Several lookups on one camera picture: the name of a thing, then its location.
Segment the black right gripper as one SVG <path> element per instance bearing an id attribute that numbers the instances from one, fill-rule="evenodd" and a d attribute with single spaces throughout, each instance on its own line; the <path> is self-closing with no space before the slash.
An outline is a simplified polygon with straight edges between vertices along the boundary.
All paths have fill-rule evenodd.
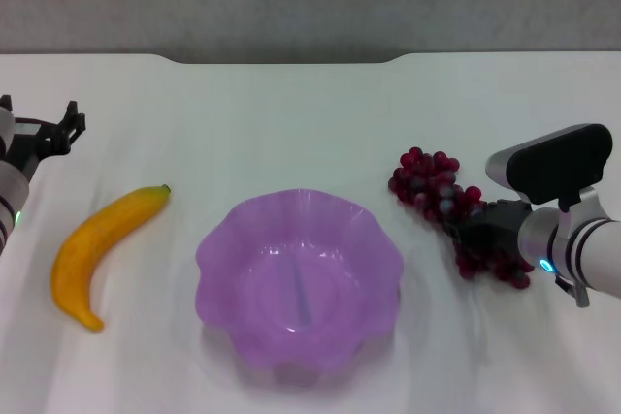
<path id="1" fill-rule="evenodd" d="M 449 221 L 447 234 L 469 254 L 519 256 L 518 233 L 532 212 L 523 201 L 498 200 L 464 219 Z"/>

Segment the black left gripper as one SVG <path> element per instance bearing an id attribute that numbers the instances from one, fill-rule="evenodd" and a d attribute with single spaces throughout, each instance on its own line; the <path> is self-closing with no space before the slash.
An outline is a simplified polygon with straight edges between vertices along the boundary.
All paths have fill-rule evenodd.
<path id="1" fill-rule="evenodd" d="M 12 112 L 12 98 L 0 97 L 0 108 Z M 59 123 L 19 118 L 16 132 L 6 154 L 6 161 L 18 169 L 30 182 L 39 164 L 52 156 L 67 155 L 72 144 L 85 131 L 85 114 L 78 111 L 76 101 L 70 101 Z"/>

